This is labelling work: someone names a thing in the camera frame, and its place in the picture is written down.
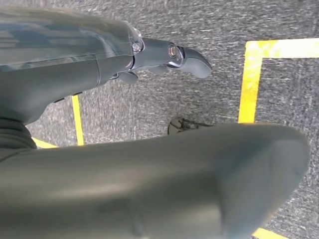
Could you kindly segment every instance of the bolt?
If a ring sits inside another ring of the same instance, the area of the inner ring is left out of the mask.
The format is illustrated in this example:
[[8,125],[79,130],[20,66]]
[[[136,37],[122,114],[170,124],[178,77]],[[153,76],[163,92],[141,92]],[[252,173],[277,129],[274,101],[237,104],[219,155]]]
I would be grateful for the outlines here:
[[169,55],[172,58],[177,56],[177,47],[175,45],[171,45],[169,47]]
[[133,43],[132,47],[135,52],[140,52],[142,49],[142,47],[138,43]]

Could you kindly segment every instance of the robotic arm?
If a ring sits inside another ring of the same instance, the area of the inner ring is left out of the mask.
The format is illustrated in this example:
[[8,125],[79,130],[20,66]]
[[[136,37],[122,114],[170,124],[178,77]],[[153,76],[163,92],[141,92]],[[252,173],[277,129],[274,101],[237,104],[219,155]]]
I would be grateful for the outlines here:
[[24,124],[50,103],[110,79],[134,83],[138,70],[172,68],[200,78],[212,71],[197,51],[142,38],[128,22],[17,7],[2,8],[0,19],[0,117]]

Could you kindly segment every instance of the transparent plastic cover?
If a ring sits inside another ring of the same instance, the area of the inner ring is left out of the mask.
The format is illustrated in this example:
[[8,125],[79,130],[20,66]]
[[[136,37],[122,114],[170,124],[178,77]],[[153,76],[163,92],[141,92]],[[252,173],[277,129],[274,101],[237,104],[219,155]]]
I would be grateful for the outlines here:
[[139,31],[125,21],[61,9],[0,7],[2,71],[134,55],[143,45]]

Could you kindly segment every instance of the yellow floor marking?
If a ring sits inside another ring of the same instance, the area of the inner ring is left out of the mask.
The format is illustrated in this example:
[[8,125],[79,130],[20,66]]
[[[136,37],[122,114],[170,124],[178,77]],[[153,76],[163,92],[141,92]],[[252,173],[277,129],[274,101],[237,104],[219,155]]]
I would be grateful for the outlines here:
[[262,63],[261,57],[246,55],[238,123],[254,122]]
[[76,138],[78,145],[84,145],[83,131],[82,129],[80,105],[78,96],[72,96],[72,104],[73,106],[74,121],[76,122]]
[[319,58],[319,38],[247,42],[239,107],[239,123],[255,121],[263,58]]
[[256,230],[252,236],[256,237],[258,239],[287,239],[286,237],[283,237],[276,233],[273,233],[271,231],[268,231],[265,229],[259,228]]
[[56,145],[41,141],[41,140],[36,139],[36,138],[32,138],[32,139],[36,144],[36,146],[38,146],[39,148],[57,148],[57,146],[56,146]]

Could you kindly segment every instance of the gray carpet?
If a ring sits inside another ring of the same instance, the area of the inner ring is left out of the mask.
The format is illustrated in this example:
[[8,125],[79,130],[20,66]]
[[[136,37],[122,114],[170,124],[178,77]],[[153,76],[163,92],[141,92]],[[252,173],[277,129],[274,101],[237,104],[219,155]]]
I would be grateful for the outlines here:
[[[128,20],[147,37],[194,47],[214,70],[206,80],[171,72],[140,74],[134,86],[108,82],[80,95],[86,143],[166,133],[172,117],[207,124],[236,122],[245,44],[249,40],[319,37],[317,0],[0,0],[67,7]],[[291,125],[311,145],[306,177],[265,228],[290,239],[319,238],[319,59],[265,60],[257,121]],[[39,139],[76,144],[70,99],[49,106],[29,126]]]

